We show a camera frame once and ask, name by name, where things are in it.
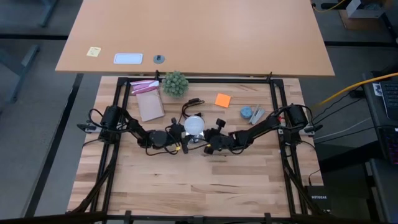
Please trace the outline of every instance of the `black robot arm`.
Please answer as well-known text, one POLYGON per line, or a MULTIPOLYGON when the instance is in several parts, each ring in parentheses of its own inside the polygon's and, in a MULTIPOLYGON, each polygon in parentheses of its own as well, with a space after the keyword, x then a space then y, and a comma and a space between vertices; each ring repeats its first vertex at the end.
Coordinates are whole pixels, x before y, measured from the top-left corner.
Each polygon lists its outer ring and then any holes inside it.
POLYGON ((152 147, 154 149, 162 149, 173 144, 179 146, 181 134, 185 131, 181 124, 177 124, 175 118, 164 131, 146 131, 138 120, 131 117, 127 110, 116 105, 106 107, 100 124, 92 123, 101 128, 99 138, 103 141, 114 143, 115 140, 120 138, 120 133, 129 132, 137 139, 140 147, 152 147))
POLYGON ((205 153, 212 154, 214 150, 221 151, 222 149, 228 149, 232 153, 234 151, 242 151, 249 147, 256 138, 278 129, 283 129, 284 134, 287 136, 298 135, 298 132, 308 124, 308 119, 302 107, 301 105, 289 105, 279 108, 269 114, 264 121, 250 129, 234 131, 228 133, 228 135, 220 133, 225 122, 218 119, 218 129, 212 128, 205 131, 205 140, 211 145, 205 148, 205 153), (288 121, 286 126, 281 125, 279 121, 279 115, 283 112, 286 116, 285 120, 288 121))

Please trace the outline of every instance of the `roll of tape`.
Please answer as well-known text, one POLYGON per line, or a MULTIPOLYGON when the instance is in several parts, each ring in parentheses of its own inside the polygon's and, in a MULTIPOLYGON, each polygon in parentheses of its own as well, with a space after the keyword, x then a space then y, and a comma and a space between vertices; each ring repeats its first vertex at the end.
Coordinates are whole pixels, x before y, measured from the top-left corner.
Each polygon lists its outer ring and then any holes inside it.
POLYGON ((241 109, 241 116, 244 119, 249 119, 253 115, 253 111, 251 110, 250 106, 244 106, 241 109))

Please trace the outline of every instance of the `light wood desk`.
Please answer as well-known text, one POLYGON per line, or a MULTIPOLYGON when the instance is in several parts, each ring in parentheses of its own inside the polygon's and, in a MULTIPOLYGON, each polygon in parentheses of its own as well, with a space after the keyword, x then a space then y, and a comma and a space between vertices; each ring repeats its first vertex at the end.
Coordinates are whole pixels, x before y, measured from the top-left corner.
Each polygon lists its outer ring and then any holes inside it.
MULTIPOLYGON (((117 79, 102 77, 94 108, 103 112, 106 106, 112 104, 117 79)), ((288 104, 303 104, 299 80, 284 79, 284 83, 288 104)), ((251 127, 239 114, 244 105, 260 104, 266 114, 273 111, 268 84, 191 83, 186 96, 180 100, 165 96, 162 92, 161 95, 165 116, 140 122, 146 130, 164 129, 170 125, 171 118, 179 118, 184 103, 197 97, 205 103, 189 108, 187 113, 202 112, 206 129, 215 128, 217 118, 225 120, 223 133, 251 127), (232 96, 229 108, 214 105, 217 93, 232 96)), ((141 121, 137 107, 136 97, 130 96, 127 110, 141 121)), ((95 113, 93 115, 94 120, 100 120, 95 113)), ((88 134, 86 141, 95 138, 97 134, 88 134)), ((313 144, 308 137, 302 139, 313 144)), ((102 142, 83 148, 69 210, 77 207, 94 186, 102 149, 102 142)), ((317 154, 307 144, 298 145, 297 154, 303 182, 308 184, 308 175, 319 169, 317 154)), ((323 184, 320 172, 312 175, 312 183, 323 184)), ((298 193, 294 186, 293 190, 296 211, 299 212, 298 193)), ((97 208, 101 208, 103 195, 104 187, 97 208)), ((276 132, 256 139, 238 156, 229 151, 209 156, 203 153, 203 149, 190 151, 189 154, 180 152, 176 156, 147 156, 131 134, 123 134, 108 214, 123 215, 125 210, 131 210, 134 215, 263 217, 264 212, 270 212, 272 217, 289 217, 276 132)))
POLYGON ((310 2, 84 0, 59 72, 333 76, 310 2), (98 57, 86 56, 100 47, 98 57), (142 53, 140 65, 115 65, 142 53), (165 62, 155 64, 155 55, 165 62))

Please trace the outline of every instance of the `keyboard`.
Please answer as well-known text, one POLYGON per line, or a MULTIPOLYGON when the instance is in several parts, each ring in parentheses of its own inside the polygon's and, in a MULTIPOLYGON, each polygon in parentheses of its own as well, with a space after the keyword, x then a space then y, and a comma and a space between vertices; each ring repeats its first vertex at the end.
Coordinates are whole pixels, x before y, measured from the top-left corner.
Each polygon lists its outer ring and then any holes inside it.
POLYGON ((379 133, 389 162, 398 165, 398 128, 381 128, 379 133))
POLYGON ((398 82, 382 81, 380 86, 387 117, 398 120, 398 82))

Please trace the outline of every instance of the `black cable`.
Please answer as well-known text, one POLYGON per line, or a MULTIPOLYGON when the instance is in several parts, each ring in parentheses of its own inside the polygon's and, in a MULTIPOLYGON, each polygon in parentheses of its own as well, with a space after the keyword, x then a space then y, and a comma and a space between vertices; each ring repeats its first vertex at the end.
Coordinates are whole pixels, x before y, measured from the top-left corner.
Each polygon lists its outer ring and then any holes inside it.
MULTIPOLYGON (((316 173, 319 172, 319 171, 321 171, 321 169, 318 169, 317 171, 313 172, 312 174, 316 174, 316 173)), ((311 183, 311 175, 312 175, 312 174, 310 174, 310 175, 308 176, 308 183, 310 184, 310 186, 312 186, 312 183, 311 183)))
POLYGON ((128 129, 110 130, 110 129, 107 129, 106 127, 104 127, 104 126, 102 126, 102 125, 100 125, 100 124, 94 122, 93 119, 91 118, 91 113, 92 113, 93 111, 97 112, 97 113, 98 113, 99 115, 101 115, 101 116, 103 116, 103 115, 102 115, 102 113, 101 113, 100 111, 98 111, 97 109, 90 109, 90 110, 88 111, 88 120, 89 120, 91 123, 93 123, 94 126, 97 126, 97 127, 99 127, 99 128, 102 128, 102 129, 106 129, 107 131, 113 132, 113 133, 125 133, 125 132, 128 132, 128 131, 129 131, 128 129))
POLYGON ((311 143, 309 143, 309 142, 306 142, 306 141, 303 141, 303 140, 301 140, 301 142, 304 142, 304 143, 306 143, 306 144, 308 144, 308 145, 310 145, 310 146, 312 146, 313 147, 313 149, 316 151, 317 149, 315 149, 315 146, 313 145, 313 144, 311 144, 311 143))
POLYGON ((335 113, 341 111, 342 109, 346 108, 347 106, 351 106, 351 105, 353 105, 354 103, 359 102, 359 101, 362 100, 362 99, 363 99, 363 98, 360 98, 360 99, 358 99, 358 100, 356 100, 356 101, 354 101, 354 102, 351 102, 351 103, 349 103, 349 104, 347 104, 347 105, 341 107, 340 109, 338 109, 338 110, 336 110, 336 111, 334 111, 334 112, 331 112, 330 114, 324 116, 321 120, 317 121, 314 125, 319 124, 319 122, 323 121, 324 119, 328 118, 329 116, 331 116, 331 115, 333 115, 333 114, 335 114, 335 113))
POLYGON ((145 153, 146 153, 148 156, 156 156, 156 155, 164 154, 164 153, 169 153, 169 154, 171 154, 171 155, 176 155, 176 154, 178 153, 177 150, 170 151, 169 149, 167 149, 167 147, 164 147, 164 149, 166 150, 165 152, 156 152, 156 153, 154 153, 154 154, 149 154, 149 152, 148 152, 148 140, 147 140, 146 143, 145 143, 145 153))
POLYGON ((207 145, 208 145, 208 143, 206 143, 206 144, 203 144, 203 145, 201 145, 201 146, 193 147, 193 148, 191 148, 191 149, 188 149, 188 150, 199 149, 200 147, 207 146, 207 145))
POLYGON ((177 153, 178 153, 178 151, 177 150, 174 150, 174 151, 170 151, 169 149, 167 149, 167 147, 165 146, 164 147, 164 150, 166 150, 166 152, 168 152, 170 155, 177 155, 177 153))
POLYGON ((234 152, 232 149, 229 149, 229 151, 230 151, 232 154, 239 155, 239 154, 242 154, 242 152, 244 151, 244 149, 240 150, 239 152, 234 152))
POLYGON ((185 119, 187 119, 188 117, 190 117, 190 115, 188 115, 185 111, 192 107, 192 106, 196 106, 196 105, 200 105, 203 104, 205 101, 204 100, 200 100, 199 98, 195 98, 195 99, 191 99, 189 100, 187 103, 185 103, 184 105, 182 105, 182 109, 181 109, 181 116, 180 119, 178 119, 178 123, 179 124, 181 122, 181 118, 184 117, 185 119))
POLYGON ((342 136, 338 136, 338 137, 335 137, 335 138, 332 138, 332 139, 328 139, 328 140, 316 142, 315 144, 324 143, 324 142, 331 141, 331 140, 335 140, 335 139, 339 139, 339 138, 342 138, 342 137, 345 137, 345 136, 350 136, 350 135, 352 135, 352 134, 360 133, 360 132, 363 132, 363 131, 366 131, 366 130, 369 130, 369 129, 372 129, 372 128, 381 128, 381 127, 392 127, 392 128, 396 128, 396 126, 394 126, 394 125, 373 126, 373 127, 370 127, 370 128, 365 128, 365 129, 356 131, 356 132, 354 132, 354 133, 349 133, 349 134, 345 134, 345 135, 342 135, 342 136))
POLYGON ((99 115, 101 115, 101 117, 103 117, 102 113, 101 113, 99 110, 97 110, 97 109, 90 109, 90 110, 88 111, 88 120, 89 120, 91 123, 93 123, 95 126, 97 126, 97 127, 99 127, 99 128, 104 128, 102 125, 99 125, 98 123, 94 122, 93 119, 91 118, 91 113, 92 113, 93 111, 97 112, 99 115))
POLYGON ((324 114, 326 112, 326 110, 330 109, 333 105, 335 105, 336 103, 340 102, 342 99, 346 98, 351 92, 357 90, 360 86, 356 87, 354 90, 349 91, 347 94, 345 94, 343 97, 341 97, 338 101, 332 103, 329 107, 325 108, 322 113, 318 114, 316 117, 314 117, 314 120, 317 119, 319 116, 321 116, 322 114, 324 114))
POLYGON ((164 131, 174 140, 174 144, 175 146, 181 146, 180 142, 178 142, 168 131, 167 128, 171 128, 171 126, 167 126, 166 128, 164 128, 164 131))
POLYGON ((86 145, 88 145, 88 144, 90 144, 90 143, 92 143, 92 142, 95 142, 95 141, 99 141, 100 139, 94 139, 94 140, 91 140, 91 141, 88 141, 88 142, 85 142, 84 144, 83 144, 83 146, 82 147, 85 147, 86 145))
POLYGON ((311 125, 313 126, 314 124, 313 124, 313 115, 312 115, 312 110, 311 110, 311 108, 309 108, 309 107, 307 107, 307 106, 304 106, 304 105, 297 105, 297 106, 301 106, 301 107, 303 107, 303 108, 306 108, 306 109, 308 109, 309 110, 309 112, 310 112, 310 115, 311 115, 311 119, 310 119, 310 123, 311 123, 311 125))

